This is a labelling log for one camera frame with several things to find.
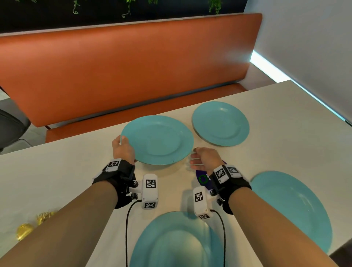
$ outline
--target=black chair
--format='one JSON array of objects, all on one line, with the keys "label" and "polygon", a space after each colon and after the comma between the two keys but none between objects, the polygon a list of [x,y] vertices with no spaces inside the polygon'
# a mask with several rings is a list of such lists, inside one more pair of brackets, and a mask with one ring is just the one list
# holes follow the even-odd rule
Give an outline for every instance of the black chair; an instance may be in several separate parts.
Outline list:
[{"label": "black chair", "polygon": [[21,139],[21,136],[28,130],[31,125],[26,115],[19,110],[18,106],[7,98],[0,101],[0,152],[3,149]]}]

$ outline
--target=orange bench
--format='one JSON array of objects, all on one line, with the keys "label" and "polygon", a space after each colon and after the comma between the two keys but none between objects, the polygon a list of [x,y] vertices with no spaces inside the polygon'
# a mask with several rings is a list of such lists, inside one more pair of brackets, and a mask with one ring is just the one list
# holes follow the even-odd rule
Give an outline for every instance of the orange bench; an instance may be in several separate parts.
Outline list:
[{"label": "orange bench", "polygon": [[[201,88],[245,77],[261,21],[238,14],[1,37],[0,86],[35,126],[122,109],[48,130],[50,142],[243,91]],[[174,94],[188,95],[157,102]]]}]

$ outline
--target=forearm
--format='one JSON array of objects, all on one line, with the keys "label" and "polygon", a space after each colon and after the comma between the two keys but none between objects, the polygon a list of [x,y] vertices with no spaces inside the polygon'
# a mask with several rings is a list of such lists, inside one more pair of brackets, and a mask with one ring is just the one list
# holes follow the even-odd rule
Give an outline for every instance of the forearm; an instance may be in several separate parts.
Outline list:
[{"label": "forearm", "polygon": [[229,205],[264,267],[337,267],[308,236],[249,188],[236,190]]},{"label": "forearm", "polygon": [[109,182],[93,184],[13,247],[0,265],[85,266],[117,200]]}]

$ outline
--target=gold object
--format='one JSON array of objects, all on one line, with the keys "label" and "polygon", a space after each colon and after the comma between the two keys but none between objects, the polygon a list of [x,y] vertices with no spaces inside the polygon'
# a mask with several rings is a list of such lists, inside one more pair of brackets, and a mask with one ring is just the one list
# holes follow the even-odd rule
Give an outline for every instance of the gold object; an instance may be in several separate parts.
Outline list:
[{"label": "gold object", "polygon": [[21,241],[27,235],[29,235],[34,230],[34,226],[29,223],[24,223],[17,228],[16,236],[17,240]]},{"label": "gold object", "polygon": [[51,212],[43,212],[39,215],[37,215],[37,223],[38,225],[41,225],[43,222],[45,222],[47,219],[49,219],[51,216],[53,216],[56,212],[51,211]]}]

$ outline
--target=black cable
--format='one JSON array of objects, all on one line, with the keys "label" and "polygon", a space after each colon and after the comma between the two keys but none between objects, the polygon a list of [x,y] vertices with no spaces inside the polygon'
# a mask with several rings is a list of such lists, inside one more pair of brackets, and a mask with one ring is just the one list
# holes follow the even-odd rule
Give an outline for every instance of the black cable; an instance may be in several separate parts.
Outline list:
[{"label": "black cable", "polygon": [[224,229],[224,267],[225,267],[225,258],[226,258],[226,232],[225,232],[225,225],[224,225],[224,222],[223,222],[220,214],[216,210],[210,210],[210,211],[215,212],[219,216],[219,218],[221,220],[221,223],[222,223],[222,227]]},{"label": "black cable", "polygon": [[137,202],[142,202],[142,200],[137,200],[135,202],[132,203],[132,205],[130,206],[130,208],[128,209],[128,212],[127,212],[127,218],[126,218],[126,244],[125,244],[125,248],[126,248],[126,267],[128,267],[128,255],[127,255],[127,226],[128,226],[128,216],[130,214],[130,211],[133,207],[134,204],[136,204]]}]

